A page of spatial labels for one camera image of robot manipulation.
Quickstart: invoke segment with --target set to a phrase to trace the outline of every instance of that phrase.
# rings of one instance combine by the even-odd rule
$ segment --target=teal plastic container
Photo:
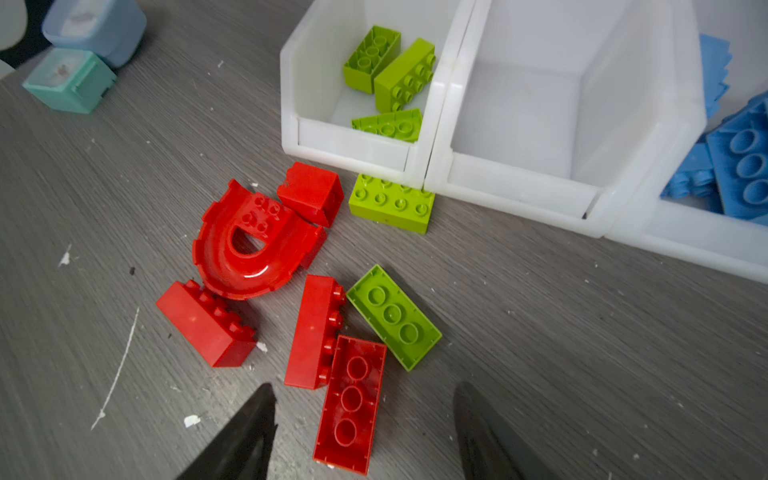
[[[117,78],[92,51],[54,48],[22,85],[54,110],[89,114]]]

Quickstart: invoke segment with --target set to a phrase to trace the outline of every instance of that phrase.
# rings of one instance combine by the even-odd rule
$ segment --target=debris
[[[128,357],[128,349],[131,348],[131,342],[134,339],[134,331],[136,330],[136,322],[139,319],[139,307],[136,307],[136,315],[134,315],[134,324],[131,326],[131,332],[128,334],[128,343],[125,344],[125,351],[123,352],[123,358],[120,360],[120,365],[118,366],[118,373],[114,376],[114,380],[112,381],[112,386],[109,388],[109,393],[107,394],[107,398],[104,400],[104,405],[101,406],[101,410],[98,413],[98,416],[96,417],[96,420],[94,421],[94,424],[91,425],[91,430],[94,429],[96,424],[99,420],[103,419],[107,414],[104,413],[104,409],[107,408],[107,404],[109,403],[109,399],[112,397],[112,392],[114,392],[114,386],[118,384],[118,379],[120,378],[120,372],[123,369],[123,365],[125,365],[125,359]]]
[[[200,423],[200,417],[197,415],[189,415],[184,417],[184,427],[190,428],[192,425]]]
[[[58,261],[58,265],[59,266],[69,265],[69,260],[70,260],[70,258],[69,258],[69,249],[71,249],[71,248],[72,248],[72,244],[70,243],[69,245],[67,245],[67,251],[65,251],[64,255],[61,256],[61,260]]]

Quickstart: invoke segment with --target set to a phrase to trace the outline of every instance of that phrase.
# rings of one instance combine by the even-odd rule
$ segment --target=light blue plastic container
[[[54,46],[93,51],[117,68],[131,59],[146,27],[135,0],[56,0],[42,30]]]

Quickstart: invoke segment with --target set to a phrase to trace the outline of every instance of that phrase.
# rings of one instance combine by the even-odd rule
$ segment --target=lime green duplo brick
[[[356,118],[352,120],[352,128],[413,143],[419,139],[419,132],[422,130],[422,112],[414,108]]]
[[[442,338],[379,265],[358,280],[346,297],[409,372]]]
[[[374,25],[344,64],[350,87],[373,93],[373,79],[400,53],[400,32]]]
[[[435,194],[359,175],[350,195],[349,211],[357,217],[423,235],[434,203]]]
[[[435,46],[417,38],[408,50],[395,59],[373,81],[376,110],[384,113],[402,110],[413,96],[432,81]]]

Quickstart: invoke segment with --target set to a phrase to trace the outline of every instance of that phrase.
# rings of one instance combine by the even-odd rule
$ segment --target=container lid
[[[26,84],[56,88],[69,81],[85,63],[89,51],[54,48],[27,77]]]
[[[43,22],[43,33],[62,38],[86,38],[112,0],[56,0]]]

